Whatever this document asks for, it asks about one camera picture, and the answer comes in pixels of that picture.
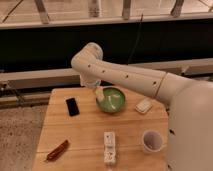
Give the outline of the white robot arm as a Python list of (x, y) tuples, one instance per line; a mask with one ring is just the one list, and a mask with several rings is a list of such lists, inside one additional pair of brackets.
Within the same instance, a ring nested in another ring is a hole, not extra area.
[(71, 59), (71, 66), (87, 87), (104, 80), (169, 108), (166, 171), (213, 171), (213, 82), (105, 62), (93, 42)]

